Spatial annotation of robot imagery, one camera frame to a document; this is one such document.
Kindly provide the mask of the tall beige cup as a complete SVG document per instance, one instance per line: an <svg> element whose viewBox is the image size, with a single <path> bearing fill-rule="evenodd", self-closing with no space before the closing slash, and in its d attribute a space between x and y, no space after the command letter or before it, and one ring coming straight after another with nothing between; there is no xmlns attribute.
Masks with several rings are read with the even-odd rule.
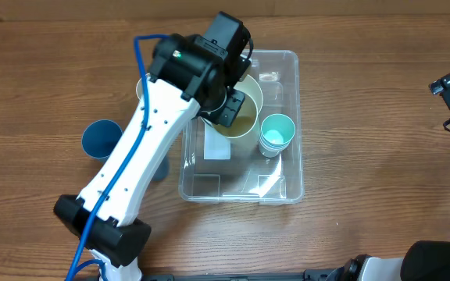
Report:
<svg viewBox="0 0 450 281"><path fill-rule="evenodd" d="M141 99L143 98L143 94L144 94L144 91L143 91L143 81L144 81L144 80L147 80L149 77L150 77L150 75L147 74L147 75L145 76L145 78L141 78L141 79L137 82L137 85L136 85L136 95L137 95L137 98L138 98L139 100L141 100Z"/></svg>
<svg viewBox="0 0 450 281"><path fill-rule="evenodd" d="M259 141L259 122L256 103L249 95L230 127L212 124L212 128L231 144L243 151L252 150Z"/></svg>

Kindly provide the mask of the cream bowl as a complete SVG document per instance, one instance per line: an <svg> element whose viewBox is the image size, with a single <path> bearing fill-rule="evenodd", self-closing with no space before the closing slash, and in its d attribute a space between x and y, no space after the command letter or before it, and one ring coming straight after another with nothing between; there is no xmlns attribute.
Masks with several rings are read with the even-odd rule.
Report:
<svg viewBox="0 0 450 281"><path fill-rule="evenodd" d="M263 91L259 83L251 76L247 75L242 81L237 82L235 89L247 94L256 104L257 114L259 115L263 108Z"/></svg>

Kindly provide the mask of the mint green small cup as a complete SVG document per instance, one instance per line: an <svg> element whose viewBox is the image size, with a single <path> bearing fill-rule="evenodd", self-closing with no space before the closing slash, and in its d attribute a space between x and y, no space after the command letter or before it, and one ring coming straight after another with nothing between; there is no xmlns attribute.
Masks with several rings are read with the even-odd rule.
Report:
<svg viewBox="0 0 450 281"><path fill-rule="evenodd" d="M277 113L262 121L260 140L269 146L280 148L289 145L295 133L295 122L289 116Z"/></svg>

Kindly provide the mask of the light blue small cup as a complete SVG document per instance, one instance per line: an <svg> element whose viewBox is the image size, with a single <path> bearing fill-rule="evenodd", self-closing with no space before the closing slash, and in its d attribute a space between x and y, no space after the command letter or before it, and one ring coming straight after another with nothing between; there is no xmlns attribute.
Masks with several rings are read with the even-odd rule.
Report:
<svg viewBox="0 0 450 281"><path fill-rule="evenodd" d="M280 151L286 149L289 144L290 144L289 142L287 142L286 144L273 144L264 137L260 137L259 139L259 146L263 146L270 149L279 149Z"/></svg>

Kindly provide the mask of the tall dark blue cup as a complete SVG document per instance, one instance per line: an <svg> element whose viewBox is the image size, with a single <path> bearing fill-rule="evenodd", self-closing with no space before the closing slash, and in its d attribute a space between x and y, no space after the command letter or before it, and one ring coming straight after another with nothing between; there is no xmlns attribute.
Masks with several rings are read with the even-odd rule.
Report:
<svg viewBox="0 0 450 281"><path fill-rule="evenodd" d="M83 132L81 147L86 155L106 162L123 135L121 127L109 119L91 123Z"/></svg>

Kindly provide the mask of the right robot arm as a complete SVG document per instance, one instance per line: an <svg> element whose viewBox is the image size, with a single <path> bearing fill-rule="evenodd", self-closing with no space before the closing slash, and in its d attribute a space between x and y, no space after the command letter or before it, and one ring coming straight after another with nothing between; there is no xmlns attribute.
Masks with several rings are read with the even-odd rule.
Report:
<svg viewBox="0 0 450 281"><path fill-rule="evenodd" d="M429 85L433 95L442 96L450 111L450 73ZM443 123L450 132L450 119ZM421 240L403 258L382 259L361 254L335 269L328 280L430 281L450 280L450 241Z"/></svg>

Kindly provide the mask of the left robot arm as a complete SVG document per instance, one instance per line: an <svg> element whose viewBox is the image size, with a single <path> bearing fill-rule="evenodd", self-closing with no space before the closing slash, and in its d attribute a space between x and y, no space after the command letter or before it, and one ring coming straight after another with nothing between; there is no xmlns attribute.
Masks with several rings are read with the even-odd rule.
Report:
<svg viewBox="0 0 450 281"><path fill-rule="evenodd" d="M195 118L231 126L245 94L236 89L252 63L252 37L220 12L202 34L158 34L152 62L139 65L142 96L111 155L77 195L54 213L90 251L100 280L139 280L138 255L151 227L138 218L142 199L178 134Z"/></svg>

